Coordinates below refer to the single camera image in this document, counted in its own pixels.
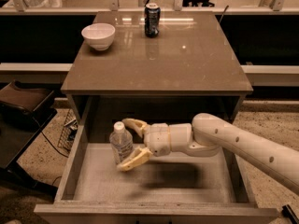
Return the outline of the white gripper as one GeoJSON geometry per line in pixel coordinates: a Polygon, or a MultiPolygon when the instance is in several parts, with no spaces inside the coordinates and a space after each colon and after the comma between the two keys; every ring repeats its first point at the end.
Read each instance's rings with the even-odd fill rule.
{"type": "Polygon", "coordinates": [[[124,125],[134,130],[139,137],[144,135],[146,147],[137,147],[125,160],[117,165],[121,172],[130,171],[150,160],[152,154],[156,157],[170,153],[170,133],[166,123],[148,125],[140,119],[123,119],[124,125]]]}

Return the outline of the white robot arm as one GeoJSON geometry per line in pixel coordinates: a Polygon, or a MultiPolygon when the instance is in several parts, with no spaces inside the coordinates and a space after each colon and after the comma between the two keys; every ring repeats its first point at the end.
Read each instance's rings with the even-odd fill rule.
{"type": "Polygon", "coordinates": [[[200,113],[190,123],[172,125],[149,125],[139,119],[122,122],[144,142],[143,147],[137,147],[118,165],[123,172],[146,163],[152,156],[181,152],[191,157],[210,157],[223,147],[299,194],[298,151],[239,129],[216,116],[200,113]]]}

